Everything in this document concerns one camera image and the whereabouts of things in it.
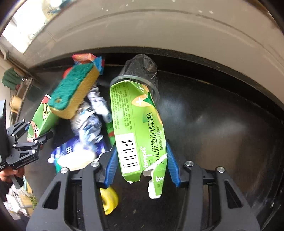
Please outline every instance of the blue gripper pad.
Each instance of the blue gripper pad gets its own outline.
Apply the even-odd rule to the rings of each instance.
[[[117,148],[115,147],[112,156],[108,162],[108,165],[106,167],[106,178],[104,181],[106,188],[108,188],[113,182],[113,178],[117,169],[117,164],[118,164],[118,155],[117,155]]]
[[[168,142],[166,142],[166,148],[168,156],[168,169],[172,178],[172,182],[175,183],[176,187],[179,187],[181,183],[181,180],[179,178],[179,167]]]

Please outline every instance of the kitchen sponge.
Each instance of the kitchen sponge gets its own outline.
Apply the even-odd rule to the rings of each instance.
[[[75,65],[53,91],[49,100],[51,111],[63,119],[71,119],[98,76],[93,63]]]

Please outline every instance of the trash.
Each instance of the trash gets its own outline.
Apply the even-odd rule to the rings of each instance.
[[[112,116],[108,110],[107,103],[103,97],[100,97],[100,92],[96,84],[93,85],[92,89],[88,93],[88,99],[91,102],[92,108],[97,115],[101,115],[105,124],[110,144],[113,146],[115,143]]]
[[[64,71],[63,76],[62,76],[63,79],[66,78],[66,76],[67,76],[68,73],[72,70],[72,68],[73,68],[73,67],[69,67],[69,68],[67,68],[67,69]]]
[[[101,135],[102,123],[96,114],[90,115],[79,129],[79,139],[85,148],[90,147],[95,151],[95,143],[99,142]]]
[[[50,96],[46,94],[33,116],[27,135],[29,142],[50,130],[57,123],[58,116],[51,112],[49,99]]]
[[[71,119],[71,128],[75,135],[79,134],[79,129],[82,127],[83,123],[94,113],[95,111],[86,101],[80,104],[77,113]]]
[[[48,158],[49,163],[55,165],[56,172],[61,168],[67,167],[71,171],[82,169],[91,163],[97,156],[106,151],[106,144],[101,139],[95,145],[95,151],[84,149],[79,137],[76,136],[60,147],[54,149],[51,157]]]
[[[98,76],[99,71],[92,63],[75,65],[51,95],[52,112],[63,119],[74,117]]]
[[[167,166],[166,139],[156,101],[157,66],[146,55],[128,60],[120,76],[111,82],[112,120],[124,179],[133,183],[151,176],[149,197],[159,198]]]
[[[20,189],[16,189],[15,185],[11,186],[6,195],[7,201],[4,202],[4,205],[10,211],[20,212],[20,214],[22,213],[30,217],[37,205],[37,199],[33,195],[25,176],[23,176],[23,181],[24,185]]]
[[[72,59],[74,60],[75,65],[94,63],[100,75],[102,75],[104,72],[105,60],[101,56],[97,57],[90,53],[75,54],[75,55],[72,55]]]
[[[104,211],[106,215],[109,215],[118,205],[118,196],[112,187],[107,189],[100,188]]]

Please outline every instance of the barcode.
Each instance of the barcode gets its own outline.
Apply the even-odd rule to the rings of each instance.
[[[140,171],[134,133],[116,135],[115,142],[122,173]]]

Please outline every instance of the crumpled green box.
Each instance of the crumpled green box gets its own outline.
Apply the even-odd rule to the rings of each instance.
[[[149,89],[129,80],[110,88],[112,120],[124,179],[137,182],[151,176],[148,192],[159,198],[167,166],[164,127]]]
[[[27,140],[29,142],[32,142],[38,136],[41,136],[46,133],[58,121],[59,117],[52,113],[49,108],[49,99],[50,96],[46,94],[33,116],[27,135]]]

